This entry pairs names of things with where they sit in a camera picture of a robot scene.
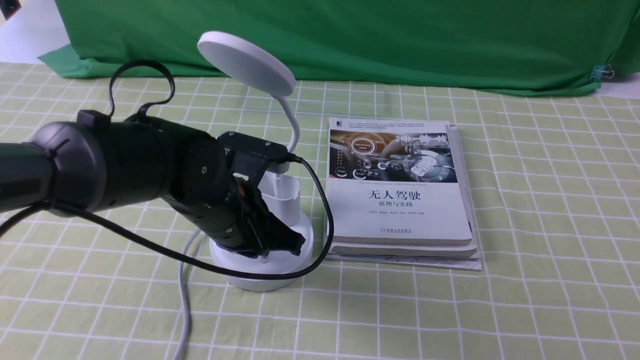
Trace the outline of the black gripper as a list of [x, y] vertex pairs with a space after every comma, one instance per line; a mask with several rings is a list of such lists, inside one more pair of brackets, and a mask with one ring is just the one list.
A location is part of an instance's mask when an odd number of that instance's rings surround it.
[[306, 242], [293, 228], [302, 219], [300, 199], [262, 199], [256, 187], [233, 176], [224, 146], [212, 136], [188, 139], [179, 148], [165, 201], [218, 246], [245, 258], [269, 251], [298, 256]]

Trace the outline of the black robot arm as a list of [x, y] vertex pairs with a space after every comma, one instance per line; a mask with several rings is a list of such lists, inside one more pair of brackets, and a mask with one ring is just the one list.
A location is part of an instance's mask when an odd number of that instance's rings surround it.
[[30, 141], [1, 144], [2, 212], [49, 203], [102, 212], [162, 199], [231, 253], [298, 256], [304, 237], [270, 212], [258, 188], [286, 146], [238, 132], [218, 137], [173, 121], [110, 121], [82, 112]]

